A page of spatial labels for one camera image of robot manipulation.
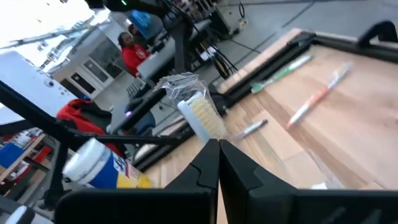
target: workshop table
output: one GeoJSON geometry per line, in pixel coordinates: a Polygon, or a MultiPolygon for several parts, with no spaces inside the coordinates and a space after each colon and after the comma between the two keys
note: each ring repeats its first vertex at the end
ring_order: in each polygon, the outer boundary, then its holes
{"type": "MultiPolygon", "coordinates": [[[[219,91],[226,92],[237,84],[301,31],[293,29],[282,36],[222,83],[219,91]]],[[[398,65],[317,45],[310,51],[315,56],[312,61],[230,108],[225,124],[231,136],[252,123],[268,120],[260,130],[233,143],[263,168],[297,188],[326,182],[331,188],[398,189],[398,65]],[[353,63],[348,76],[288,130],[290,117],[326,86],[333,72],[345,62],[353,63]]],[[[172,133],[183,123],[164,134],[172,133]]],[[[202,147],[194,136],[146,170],[146,174],[164,187],[202,147]]],[[[218,195],[218,223],[226,223],[222,194],[218,195]]]]}

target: red shirt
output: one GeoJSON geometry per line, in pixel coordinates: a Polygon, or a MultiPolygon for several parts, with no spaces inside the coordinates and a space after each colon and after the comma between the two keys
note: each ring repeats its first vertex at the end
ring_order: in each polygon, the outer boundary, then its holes
{"type": "Polygon", "coordinates": [[[133,47],[122,47],[122,57],[124,63],[134,77],[138,72],[138,65],[140,65],[148,56],[150,56],[150,53],[138,44],[134,45],[133,47]]]}

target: orange marker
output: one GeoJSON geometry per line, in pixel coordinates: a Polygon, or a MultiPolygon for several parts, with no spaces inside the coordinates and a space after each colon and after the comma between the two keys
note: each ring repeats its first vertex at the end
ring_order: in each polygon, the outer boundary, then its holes
{"type": "Polygon", "coordinates": [[[326,94],[333,89],[348,73],[351,69],[350,63],[345,63],[341,68],[334,72],[335,76],[328,84],[327,87],[324,87],[322,90],[318,91],[316,94],[312,95],[310,99],[305,102],[305,104],[292,116],[289,123],[287,124],[287,128],[289,129],[293,124],[295,124],[315,103],[320,101],[326,94]]]}

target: red jacket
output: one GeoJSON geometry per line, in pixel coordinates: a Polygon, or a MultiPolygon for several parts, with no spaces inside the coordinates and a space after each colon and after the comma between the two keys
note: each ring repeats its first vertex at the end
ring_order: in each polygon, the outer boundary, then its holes
{"type": "MultiPolygon", "coordinates": [[[[97,127],[95,124],[93,124],[91,121],[89,121],[80,114],[81,108],[76,109],[77,105],[90,103],[93,102],[86,100],[72,100],[63,108],[61,108],[61,110],[57,113],[57,118],[65,121],[73,121],[76,124],[77,130],[81,132],[106,134],[105,131],[97,127]]],[[[121,156],[122,158],[125,157],[125,155],[122,154],[122,152],[114,144],[107,143],[105,145],[117,155],[121,156]]]]}
{"type": "Polygon", "coordinates": [[[124,63],[134,77],[138,72],[138,65],[140,65],[148,56],[150,56],[150,53],[138,44],[134,45],[133,47],[122,47],[122,57],[124,63]]]}

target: green marker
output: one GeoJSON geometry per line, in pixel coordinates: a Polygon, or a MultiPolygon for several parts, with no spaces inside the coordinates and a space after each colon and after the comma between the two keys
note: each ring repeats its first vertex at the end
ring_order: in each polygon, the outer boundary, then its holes
{"type": "Polygon", "coordinates": [[[274,76],[272,76],[270,79],[264,82],[257,82],[253,83],[251,85],[251,92],[252,93],[259,93],[261,90],[263,90],[265,87],[275,83],[276,81],[280,80],[281,78],[285,77],[286,75],[290,74],[294,70],[298,69],[305,63],[311,61],[313,58],[312,54],[307,54],[304,55],[303,57],[300,57],[296,61],[292,62],[288,67],[280,71],[279,73],[276,73],[274,76]]]}

